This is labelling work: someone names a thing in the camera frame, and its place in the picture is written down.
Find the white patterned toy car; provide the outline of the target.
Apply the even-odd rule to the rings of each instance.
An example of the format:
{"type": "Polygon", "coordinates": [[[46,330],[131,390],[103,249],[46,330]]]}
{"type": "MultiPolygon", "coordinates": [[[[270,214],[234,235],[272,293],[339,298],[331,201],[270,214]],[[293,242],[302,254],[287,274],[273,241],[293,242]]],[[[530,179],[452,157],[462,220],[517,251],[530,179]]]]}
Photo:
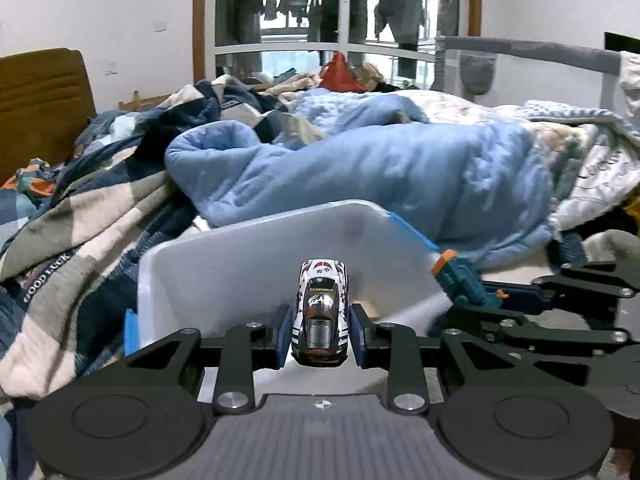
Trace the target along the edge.
{"type": "Polygon", "coordinates": [[[348,274],[344,263],[319,258],[302,263],[292,327],[292,355],[309,367],[337,367],[348,352],[348,274]]]}

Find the teal orange toy vehicle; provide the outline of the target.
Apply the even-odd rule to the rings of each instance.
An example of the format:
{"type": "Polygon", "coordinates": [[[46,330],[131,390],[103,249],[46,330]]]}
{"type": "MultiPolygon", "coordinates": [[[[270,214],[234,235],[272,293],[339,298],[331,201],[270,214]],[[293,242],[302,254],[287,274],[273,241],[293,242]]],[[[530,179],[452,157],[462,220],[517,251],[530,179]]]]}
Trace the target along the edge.
{"type": "Polygon", "coordinates": [[[468,259],[445,250],[432,266],[431,274],[454,306],[500,308],[509,295],[498,288],[490,292],[468,259]]]}

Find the white plastic storage bin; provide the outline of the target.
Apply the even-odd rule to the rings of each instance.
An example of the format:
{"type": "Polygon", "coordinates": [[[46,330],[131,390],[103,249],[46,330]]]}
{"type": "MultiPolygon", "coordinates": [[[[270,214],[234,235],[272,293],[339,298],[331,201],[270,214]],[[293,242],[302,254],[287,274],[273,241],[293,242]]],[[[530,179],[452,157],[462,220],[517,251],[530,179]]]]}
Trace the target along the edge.
{"type": "Polygon", "coordinates": [[[328,203],[186,234],[146,252],[138,310],[127,315],[125,351],[179,328],[207,337],[267,322],[294,304],[299,268],[311,258],[345,263],[352,300],[371,318],[423,335],[449,301],[431,276],[433,244],[404,220],[363,200],[328,203]]]}

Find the grey white fleece blanket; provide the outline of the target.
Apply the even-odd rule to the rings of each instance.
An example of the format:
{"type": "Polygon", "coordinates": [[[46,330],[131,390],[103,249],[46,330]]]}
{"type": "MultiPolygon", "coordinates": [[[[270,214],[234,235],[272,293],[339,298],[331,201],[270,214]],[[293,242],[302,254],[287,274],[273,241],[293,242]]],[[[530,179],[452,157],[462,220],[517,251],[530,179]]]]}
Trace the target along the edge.
{"type": "Polygon", "coordinates": [[[593,234],[582,242],[589,261],[639,261],[638,236],[621,230],[593,234]]]}

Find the yellow cloth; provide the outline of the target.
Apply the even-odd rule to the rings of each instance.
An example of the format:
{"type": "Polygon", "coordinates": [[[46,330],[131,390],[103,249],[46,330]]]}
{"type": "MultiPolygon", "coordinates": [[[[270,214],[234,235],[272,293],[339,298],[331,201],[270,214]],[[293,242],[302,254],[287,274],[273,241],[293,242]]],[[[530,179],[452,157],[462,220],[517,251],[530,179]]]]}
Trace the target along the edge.
{"type": "Polygon", "coordinates": [[[628,214],[629,217],[634,218],[634,221],[637,222],[638,226],[640,226],[640,196],[630,196],[623,203],[623,210],[628,214]]]}

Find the light blue quilted duvet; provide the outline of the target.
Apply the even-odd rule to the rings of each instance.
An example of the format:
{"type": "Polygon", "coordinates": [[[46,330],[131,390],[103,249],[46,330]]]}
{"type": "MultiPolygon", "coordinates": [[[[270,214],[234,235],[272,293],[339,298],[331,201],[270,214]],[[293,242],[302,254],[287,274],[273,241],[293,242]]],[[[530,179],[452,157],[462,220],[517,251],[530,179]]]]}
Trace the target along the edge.
{"type": "Polygon", "coordinates": [[[553,188],[541,148],[517,122],[431,122],[401,96],[366,99],[302,148],[218,120],[172,140],[171,179],[212,226],[365,200],[481,269],[551,240],[553,188]]]}

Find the white printed quilt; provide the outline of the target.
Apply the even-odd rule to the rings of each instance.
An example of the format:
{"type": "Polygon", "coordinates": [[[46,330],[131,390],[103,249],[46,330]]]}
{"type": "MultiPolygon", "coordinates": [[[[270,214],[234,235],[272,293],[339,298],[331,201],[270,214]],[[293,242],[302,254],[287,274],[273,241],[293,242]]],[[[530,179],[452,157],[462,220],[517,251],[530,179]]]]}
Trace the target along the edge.
{"type": "Polygon", "coordinates": [[[541,100],[489,107],[438,91],[399,93],[415,102],[430,122],[520,124],[549,167],[549,222],[555,232],[597,219],[623,203],[639,184],[639,129],[612,110],[541,100]]]}

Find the blue white plaid blanket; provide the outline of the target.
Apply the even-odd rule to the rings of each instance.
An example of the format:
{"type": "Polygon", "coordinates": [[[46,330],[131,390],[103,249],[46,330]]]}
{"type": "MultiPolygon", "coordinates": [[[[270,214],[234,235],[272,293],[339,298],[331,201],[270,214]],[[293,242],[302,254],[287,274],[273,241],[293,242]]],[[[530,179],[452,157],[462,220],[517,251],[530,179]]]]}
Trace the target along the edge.
{"type": "Polygon", "coordinates": [[[32,407],[120,357],[142,256],[195,218],[166,170],[169,143],[221,119],[270,142],[287,112],[281,99],[222,76],[134,114],[123,133],[105,114],[80,136],[78,156],[1,248],[3,478],[40,477],[26,431],[32,407]]]}

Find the white hanging towel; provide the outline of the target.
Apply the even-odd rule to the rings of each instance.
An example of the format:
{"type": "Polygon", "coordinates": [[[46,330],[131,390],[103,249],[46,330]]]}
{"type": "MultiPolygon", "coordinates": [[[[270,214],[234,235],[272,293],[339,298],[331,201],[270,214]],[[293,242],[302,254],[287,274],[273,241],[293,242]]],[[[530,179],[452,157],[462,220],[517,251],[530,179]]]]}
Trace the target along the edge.
{"type": "Polygon", "coordinates": [[[628,51],[620,52],[620,90],[623,92],[625,116],[639,129],[640,114],[640,55],[628,51]]]}

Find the colourful patterned pillow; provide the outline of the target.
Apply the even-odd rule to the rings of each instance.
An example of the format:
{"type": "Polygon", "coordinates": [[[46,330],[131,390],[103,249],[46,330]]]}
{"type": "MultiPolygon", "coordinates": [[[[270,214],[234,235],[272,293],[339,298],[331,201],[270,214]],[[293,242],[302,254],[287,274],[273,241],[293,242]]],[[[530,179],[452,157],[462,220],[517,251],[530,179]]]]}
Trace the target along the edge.
{"type": "Polygon", "coordinates": [[[34,158],[26,167],[18,168],[1,188],[24,194],[30,200],[43,200],[53,193],[62,168],[63,165],[51,166],[41,158],[34,158]]]}

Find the brown wooden headboard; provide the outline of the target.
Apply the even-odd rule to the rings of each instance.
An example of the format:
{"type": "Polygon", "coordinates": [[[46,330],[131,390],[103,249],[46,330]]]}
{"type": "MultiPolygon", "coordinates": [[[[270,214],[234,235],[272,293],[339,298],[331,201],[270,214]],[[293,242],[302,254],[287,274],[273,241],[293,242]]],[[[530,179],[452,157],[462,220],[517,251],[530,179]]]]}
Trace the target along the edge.
{"type": "Polygon", "coordinates": [[[34,158],[65,162],[96,116],[84,58],[56,48],[4,56],[0,68],[1,179],[34,158]]]}

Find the grey padded bed rail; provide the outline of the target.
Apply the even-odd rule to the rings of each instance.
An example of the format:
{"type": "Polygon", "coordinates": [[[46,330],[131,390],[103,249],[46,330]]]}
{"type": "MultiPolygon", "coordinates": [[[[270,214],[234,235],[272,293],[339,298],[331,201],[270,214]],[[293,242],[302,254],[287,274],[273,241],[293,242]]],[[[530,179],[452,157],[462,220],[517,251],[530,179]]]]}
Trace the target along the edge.
{"type": "Polygon", "coordinates": [[[448,36],[432,88],[485,106],[546,100],[621,113],[620,54],[555,42],[448,36]]]}

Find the window with white frame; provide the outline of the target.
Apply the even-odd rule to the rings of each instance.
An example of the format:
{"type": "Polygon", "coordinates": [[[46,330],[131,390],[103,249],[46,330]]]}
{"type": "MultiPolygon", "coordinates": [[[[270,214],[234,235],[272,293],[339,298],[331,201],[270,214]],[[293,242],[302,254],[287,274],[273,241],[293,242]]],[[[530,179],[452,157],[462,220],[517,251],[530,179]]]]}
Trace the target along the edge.
{"type": "Polygon", "coordinates": [[[482,30],[482,0],[193,0],[193,77],[320,70],[335,53],[391,84],[442,91],[446,41],[482,30]]]}

